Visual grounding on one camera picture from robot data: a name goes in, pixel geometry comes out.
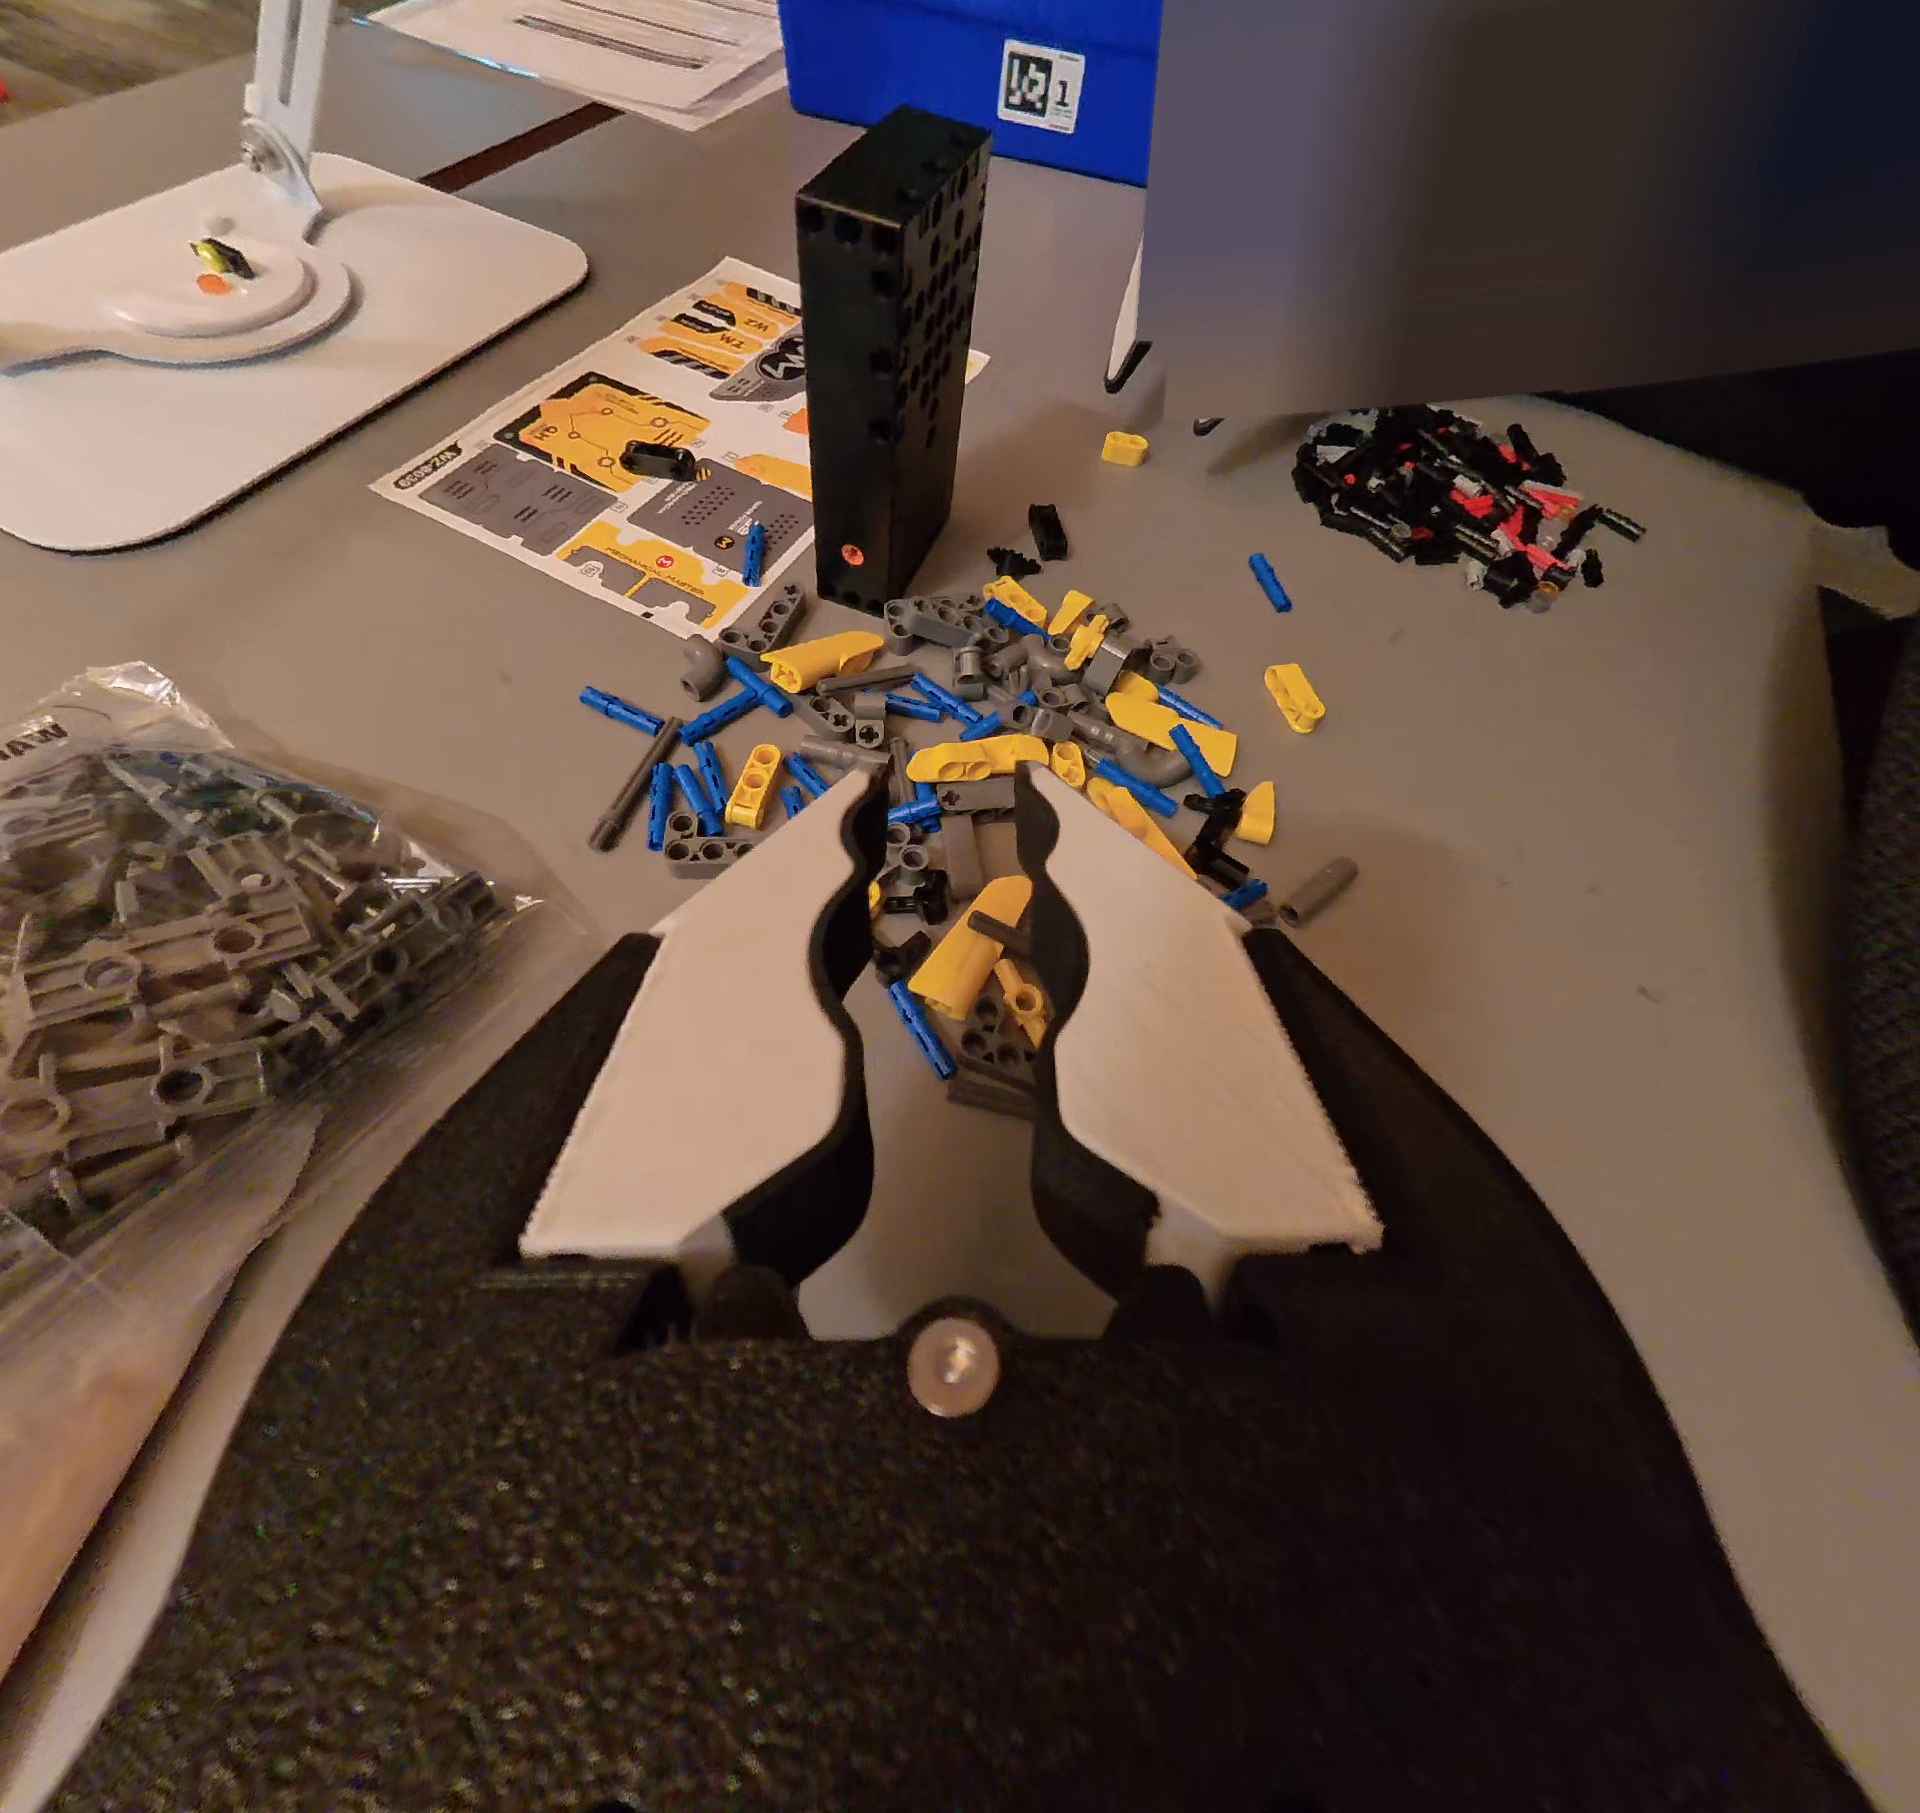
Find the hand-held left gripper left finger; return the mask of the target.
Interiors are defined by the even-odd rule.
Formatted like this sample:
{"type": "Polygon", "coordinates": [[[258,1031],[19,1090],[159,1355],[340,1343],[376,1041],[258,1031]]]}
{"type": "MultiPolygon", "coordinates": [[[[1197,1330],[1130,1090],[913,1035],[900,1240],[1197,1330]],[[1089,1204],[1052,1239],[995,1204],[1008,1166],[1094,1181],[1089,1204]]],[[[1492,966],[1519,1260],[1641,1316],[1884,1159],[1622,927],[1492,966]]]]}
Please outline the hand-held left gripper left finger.
{"type": "Polygon", "coordinates": [[[885,785],[850,773],[645,939],[612,1049],[521,1226],[527,1260],[729,1265],[797,1287],[861,1224],[874,1143],[846,1013],[871,960],[885,785]]]}

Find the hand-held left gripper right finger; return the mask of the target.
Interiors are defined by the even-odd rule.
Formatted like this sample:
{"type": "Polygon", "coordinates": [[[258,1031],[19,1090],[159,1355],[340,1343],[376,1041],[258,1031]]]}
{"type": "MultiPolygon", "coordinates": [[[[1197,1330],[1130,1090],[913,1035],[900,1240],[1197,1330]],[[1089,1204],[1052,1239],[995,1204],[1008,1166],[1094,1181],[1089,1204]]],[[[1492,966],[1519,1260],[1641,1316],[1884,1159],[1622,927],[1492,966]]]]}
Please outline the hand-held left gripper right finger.
{"type": "Polygon", "coordinates": [[[1156,1266],[1207,1300],[1254,1255],[1383,1228],[1256,958],[1275,936],[1044,768],[1018,774],[1037,1049],[1031,1202],[1108,1296],[1156,1266]]]}

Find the pile of yellow blue building pieces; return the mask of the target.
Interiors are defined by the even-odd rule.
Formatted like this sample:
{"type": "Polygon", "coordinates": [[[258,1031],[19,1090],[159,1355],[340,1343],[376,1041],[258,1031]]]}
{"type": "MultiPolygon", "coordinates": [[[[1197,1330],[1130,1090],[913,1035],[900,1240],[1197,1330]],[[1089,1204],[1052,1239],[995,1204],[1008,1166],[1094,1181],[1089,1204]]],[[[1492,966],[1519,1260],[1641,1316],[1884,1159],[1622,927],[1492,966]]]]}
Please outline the pile of yellow blue building pieces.
{"type": "Polygon", "coordinates": [[[1024,768],[1052,773],[1108,819],[1254,920],[1274,908],[1238,856],[1268,844],[1277,796],[1236,773],[1236,734],[1183,691],[1197,657],[1143,639],[1114,602],[1068,592],[1037,602],[1016,577],[981,594],[891,600],[882,630],[795,642],[804,594],[784,588],[759,619],[684,645],[686,714],[656,714],[586,689],[590,711],[645,734],[635,774],[590,844],[635,839],[676,877],[731,868],[835,778],[874,773],[888,793],[888,855],[874,915],[915,916],[879,960],[903,1024],[942,1077],[953,1067],[929,1015],[971,1016],[952,987],[932,992],[934,932],[995,891],[980,825],[1005,822],[1024,768]]]}

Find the clear bag of grey pieces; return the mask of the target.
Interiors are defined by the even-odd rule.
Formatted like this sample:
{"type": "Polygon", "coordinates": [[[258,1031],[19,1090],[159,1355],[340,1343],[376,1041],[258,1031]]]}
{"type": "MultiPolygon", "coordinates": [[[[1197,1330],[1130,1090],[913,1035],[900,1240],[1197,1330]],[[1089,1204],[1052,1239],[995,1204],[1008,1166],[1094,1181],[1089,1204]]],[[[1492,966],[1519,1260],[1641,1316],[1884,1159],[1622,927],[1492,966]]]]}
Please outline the clear bag of grey pieces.
{"type": "Polygon", "coordinates": [[[246,755],[155,666],[2,741],[2,1665],[252,1252],[583,966],[530,856],[246,755]]]}

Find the yellow grey sticker sheet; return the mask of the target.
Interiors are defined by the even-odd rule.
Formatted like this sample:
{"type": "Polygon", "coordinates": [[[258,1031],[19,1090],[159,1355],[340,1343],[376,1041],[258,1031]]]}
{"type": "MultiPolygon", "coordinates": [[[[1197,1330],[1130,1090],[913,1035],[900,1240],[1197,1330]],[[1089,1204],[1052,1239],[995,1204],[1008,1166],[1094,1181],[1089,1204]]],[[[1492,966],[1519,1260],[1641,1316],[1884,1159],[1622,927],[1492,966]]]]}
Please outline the yellow grey sticker sheet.
{"type": "Polygon", "coordinates": [[[723,259],[373,491],[677,639],[753,622],[813,579],[800,310],[793,280],[723,259]],[[688,446],[707,478],[629,477],[629,440],[688,446]]]}

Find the pile of black red building pieces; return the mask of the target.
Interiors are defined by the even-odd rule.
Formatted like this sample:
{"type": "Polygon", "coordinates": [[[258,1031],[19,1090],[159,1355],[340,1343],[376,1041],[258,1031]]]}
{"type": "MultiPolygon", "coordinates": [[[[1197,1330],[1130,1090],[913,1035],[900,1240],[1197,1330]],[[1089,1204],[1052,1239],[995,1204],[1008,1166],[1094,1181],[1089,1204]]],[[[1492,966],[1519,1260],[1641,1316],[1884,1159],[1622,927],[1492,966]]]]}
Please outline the pile of black red building pieces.
{"type": "Polygon", "coordinates": [[[1643,527],[1573,493],[1519,425],[1496,434],[1452,408],[1408,404],[1321,418],[1291,467],[1298,496],[1336,533],[1397,563],[1454,565],[1499,606],[1549,608],[1603,581],[1599,533],[1643,527]]]}

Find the dark fabric chair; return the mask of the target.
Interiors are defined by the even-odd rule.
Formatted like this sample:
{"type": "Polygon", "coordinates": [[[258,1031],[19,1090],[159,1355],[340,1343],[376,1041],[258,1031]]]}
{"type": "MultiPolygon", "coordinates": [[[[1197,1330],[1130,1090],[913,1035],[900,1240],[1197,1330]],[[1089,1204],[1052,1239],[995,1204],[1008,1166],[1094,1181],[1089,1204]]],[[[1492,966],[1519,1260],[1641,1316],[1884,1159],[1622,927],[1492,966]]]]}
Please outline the dark fabric chair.
{"type": "Polygon", "coordinates": [[[1835,908],[1835,1079],[1848,1181],[1918,1329],[1918,636],[1819,592],[1848,850],[1835,908]]]}

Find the black perforated block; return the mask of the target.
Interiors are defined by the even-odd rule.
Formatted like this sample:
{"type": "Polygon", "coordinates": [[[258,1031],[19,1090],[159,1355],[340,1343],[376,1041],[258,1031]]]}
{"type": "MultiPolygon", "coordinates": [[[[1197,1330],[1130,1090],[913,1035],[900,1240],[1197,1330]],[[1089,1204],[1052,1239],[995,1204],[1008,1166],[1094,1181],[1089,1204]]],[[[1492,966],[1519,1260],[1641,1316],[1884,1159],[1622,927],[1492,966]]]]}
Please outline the black perforated block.
{"type": "Polygon", "coordinates": [[[945,528],[992,136],[897,106],[795,194],[824,600],[879,615],[945,528]]]}

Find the white lamp base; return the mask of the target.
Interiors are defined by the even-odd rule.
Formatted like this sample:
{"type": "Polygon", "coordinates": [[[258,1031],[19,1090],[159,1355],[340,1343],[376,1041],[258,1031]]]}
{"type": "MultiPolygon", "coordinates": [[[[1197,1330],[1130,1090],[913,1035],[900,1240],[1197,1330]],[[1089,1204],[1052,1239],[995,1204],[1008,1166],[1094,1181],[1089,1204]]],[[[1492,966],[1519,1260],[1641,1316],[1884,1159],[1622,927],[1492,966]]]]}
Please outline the white lamp base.
{"type": "Polygon", "coordinates": [[[258,3],[238,164],[3,254],[3,534],[170,537],[583,280],[567,238],[318,152],[334,3],[258,3]]]}

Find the printed paper sheet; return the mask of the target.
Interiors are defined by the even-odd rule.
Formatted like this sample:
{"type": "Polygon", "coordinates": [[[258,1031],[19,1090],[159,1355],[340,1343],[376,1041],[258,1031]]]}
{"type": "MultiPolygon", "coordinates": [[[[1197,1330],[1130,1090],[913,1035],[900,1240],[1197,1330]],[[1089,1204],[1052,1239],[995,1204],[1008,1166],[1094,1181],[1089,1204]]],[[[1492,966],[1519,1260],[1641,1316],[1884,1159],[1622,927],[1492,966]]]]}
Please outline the printed paper sheet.
{"type": "Polygon", "coordinates": [[[786,90],[776,0],[404,0],[372,20],[677,128],[786,90]]]}

